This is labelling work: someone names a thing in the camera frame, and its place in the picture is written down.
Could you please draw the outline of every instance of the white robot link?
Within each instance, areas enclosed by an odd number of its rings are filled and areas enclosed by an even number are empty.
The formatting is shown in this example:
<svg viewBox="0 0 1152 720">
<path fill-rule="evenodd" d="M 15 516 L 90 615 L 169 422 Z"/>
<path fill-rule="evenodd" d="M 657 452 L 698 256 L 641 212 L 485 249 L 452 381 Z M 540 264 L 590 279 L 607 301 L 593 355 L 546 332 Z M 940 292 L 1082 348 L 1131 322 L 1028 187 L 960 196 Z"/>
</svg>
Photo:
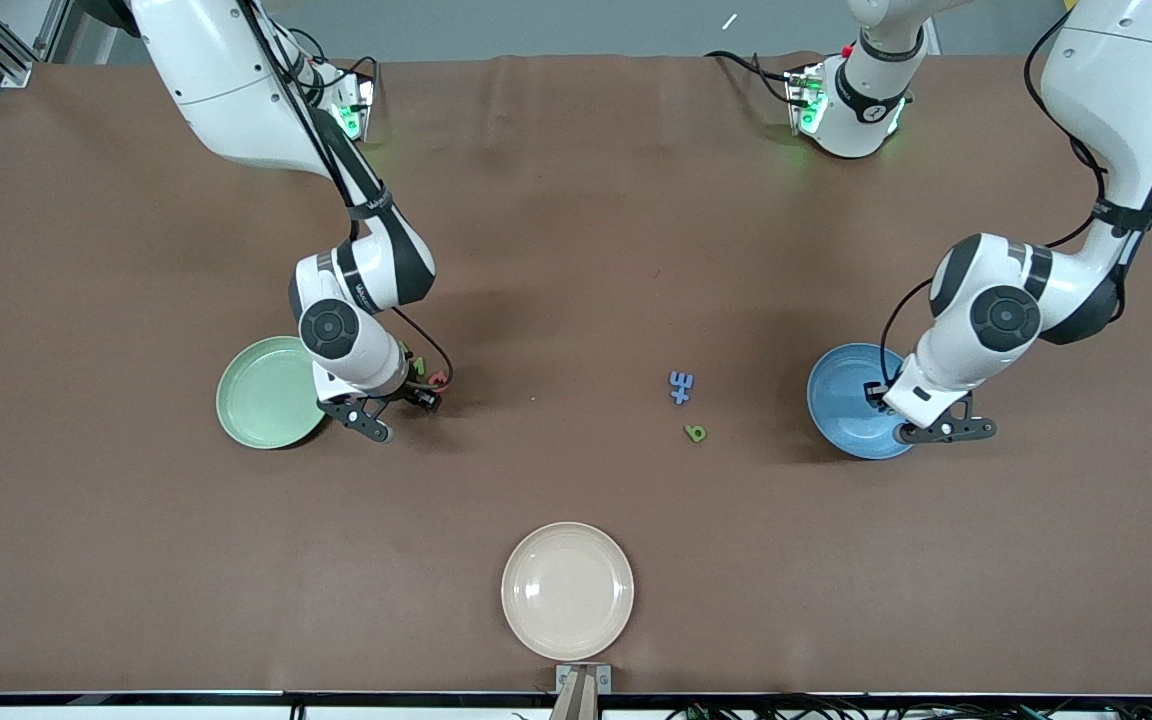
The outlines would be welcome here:
<svg viewBox="0 0 1152 720">
<path fill-rule="evenodd" d="M 833 156 L 864 158 L 887 136 L 927 55 L 924 24 L 972 0 L 847 0 L 861 37 L 844 54 L 791 71 L 791 128 Z"/>
<path fill-rule="evenodd" d="M 435 410 L 438 388 L 420 382 L 410 354 L 374 318 L 425 297 L 434 259 L 353 145 L 366 122 L 371 83 L 308 54 L 260 0 L 83 5 L 99 5 L 104 17 L 141 36 L 209 150 L 255 167 L 320 174 L 338 187 L 353 232 L 335 249 L 297 263 L 288 288 L 326 414 L 385 442 L 392 433 L 378 415 L 392 400 Z"/>
<path fill-rule="evenodd" d="M 1126 274 L 1152 227 L 1152 0 L 1075 5 L 1043 69 L 1039 105 L 1097 172 L 1087 237 L 1064 253 L 980 233 L 945 256 L 929 291 L 933 327 L 890 387 L 887 377 L 865 387 L 878 411 L 899 414 L 897 442 L 992 435 L 995 424 L 972 416 L 973 388 L 1039 338 L 1081 341 L 1123 313 Z M 967 414 L 955 418 L 960 402 Z"/>
</svg>

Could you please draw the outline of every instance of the beige plate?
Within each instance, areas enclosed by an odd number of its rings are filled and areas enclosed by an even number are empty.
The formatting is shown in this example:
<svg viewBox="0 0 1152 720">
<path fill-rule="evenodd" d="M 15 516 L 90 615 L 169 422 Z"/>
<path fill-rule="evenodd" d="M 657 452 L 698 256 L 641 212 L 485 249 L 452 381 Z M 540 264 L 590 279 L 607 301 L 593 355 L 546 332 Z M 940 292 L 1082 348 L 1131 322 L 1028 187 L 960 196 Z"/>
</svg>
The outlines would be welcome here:
<svg viewBox="0 0 1152 720">
<path fill-rule="evenodd" d="M 554 523 L 518 543 L 503 566 L 500 605 L 513 634 L 561 662 L 607 650 L 634 607 L 634 573 L 616 541 L 582 523 Z"/>
</svg>

